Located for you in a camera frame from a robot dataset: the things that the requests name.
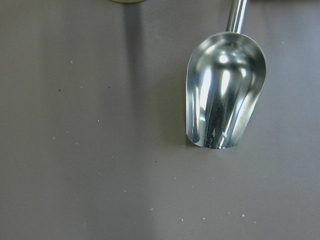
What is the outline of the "wooden mug tree stand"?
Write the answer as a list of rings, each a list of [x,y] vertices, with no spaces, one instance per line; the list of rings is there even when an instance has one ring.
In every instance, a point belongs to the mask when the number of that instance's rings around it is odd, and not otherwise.
[[[133,3],[139,3],[143,2],[144,0],[111,0],[116,3],[122,3],[122,4],[133,4]]]

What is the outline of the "shiny metal scoop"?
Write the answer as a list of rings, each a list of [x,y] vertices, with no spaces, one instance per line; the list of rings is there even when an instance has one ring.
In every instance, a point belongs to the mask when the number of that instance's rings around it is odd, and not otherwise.
[[[235,147],[264,87],[265,54],[242,33],[246,7],[245,0],[234,0],[226,30],[205,39],[188,61],[186,136],[198,147]]]

